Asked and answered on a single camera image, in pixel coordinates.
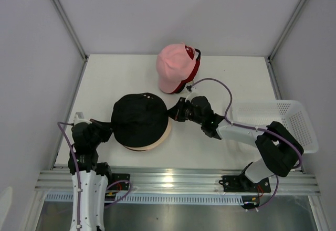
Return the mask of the light pink hat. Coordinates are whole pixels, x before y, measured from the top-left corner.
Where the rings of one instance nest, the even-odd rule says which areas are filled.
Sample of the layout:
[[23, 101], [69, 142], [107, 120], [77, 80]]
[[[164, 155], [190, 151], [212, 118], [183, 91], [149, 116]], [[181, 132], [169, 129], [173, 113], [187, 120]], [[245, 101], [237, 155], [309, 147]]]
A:
[[184, 43], [171, 44], [156, 59], [158, 86], [163, 93], [180, 93], [194, 80], [201, 63], [201, 51]]

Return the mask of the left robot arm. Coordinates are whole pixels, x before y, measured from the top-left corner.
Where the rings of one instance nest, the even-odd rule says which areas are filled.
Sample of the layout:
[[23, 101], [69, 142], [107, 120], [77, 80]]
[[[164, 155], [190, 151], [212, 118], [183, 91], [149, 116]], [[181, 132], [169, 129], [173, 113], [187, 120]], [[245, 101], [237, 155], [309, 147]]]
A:
[[70, 230], [105, 230], [103, 223], [106, 189], [113, 175], [106, 162], [98, 162], [97, 147], [112, 135], [110, 123], [75, 119], [71, 128], [70, 169], [73, 189]]

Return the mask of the black hat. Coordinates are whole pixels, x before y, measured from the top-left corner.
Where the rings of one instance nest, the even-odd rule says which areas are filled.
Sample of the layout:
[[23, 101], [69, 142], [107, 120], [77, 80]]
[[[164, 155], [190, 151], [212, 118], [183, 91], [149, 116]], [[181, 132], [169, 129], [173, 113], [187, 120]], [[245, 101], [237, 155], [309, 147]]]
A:
[[143, 146], [143, 147], [124, 146], [124, 147], [127, 148], [128, 150], [137, 151], [137, 152], [148, 151], [150, 149], [147, 146]]

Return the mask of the red baseball cap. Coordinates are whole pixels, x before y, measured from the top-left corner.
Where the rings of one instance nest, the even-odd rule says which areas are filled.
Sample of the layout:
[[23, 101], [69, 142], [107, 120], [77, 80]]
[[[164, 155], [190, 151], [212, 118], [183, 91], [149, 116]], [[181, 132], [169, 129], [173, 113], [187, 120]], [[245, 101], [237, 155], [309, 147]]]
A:
[[195, 48], [174, 45], [166, 60], [166, 91], [178, 93], [182, 86], [194, 79], [200, 63], [195, 61]]

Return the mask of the beige bucket hat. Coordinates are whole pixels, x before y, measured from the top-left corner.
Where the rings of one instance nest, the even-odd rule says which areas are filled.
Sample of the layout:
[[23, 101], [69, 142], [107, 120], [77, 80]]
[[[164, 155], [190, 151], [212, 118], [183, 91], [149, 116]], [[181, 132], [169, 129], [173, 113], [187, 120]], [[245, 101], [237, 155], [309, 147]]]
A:
[[160, 144], [162, 144], [167, 139], [167, 137], [170, 135], [171, 130], [172, 130], [172, 120], [168, 119], [168, 124], [167, 124], [165, 132], [156, 142], [154, 142], [150, 145], [147, 145], [147, 147], [150, 148], [148, 151], [150, 151], [150, 150], [156, 148], [157, 146], [159, 146]]

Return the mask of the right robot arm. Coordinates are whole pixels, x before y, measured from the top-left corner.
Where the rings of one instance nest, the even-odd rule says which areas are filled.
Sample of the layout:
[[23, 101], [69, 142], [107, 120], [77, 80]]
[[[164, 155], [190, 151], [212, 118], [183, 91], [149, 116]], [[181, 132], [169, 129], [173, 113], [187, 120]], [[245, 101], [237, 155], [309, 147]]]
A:
[[178, 122], [192, 121], [199, 124], [210, 138], [237, 141], [259, 151], [260, 160], [251, 162], [239, 174], [239, 190], [251, 191], [260, 181], [272, 175], [286, 177], [302, 163], [303, 147], [277, 121], [265, 127], [229, 121], [226, 116], [215, 113], [204, 96], [191, 100], [180, 98], [167, 114]]

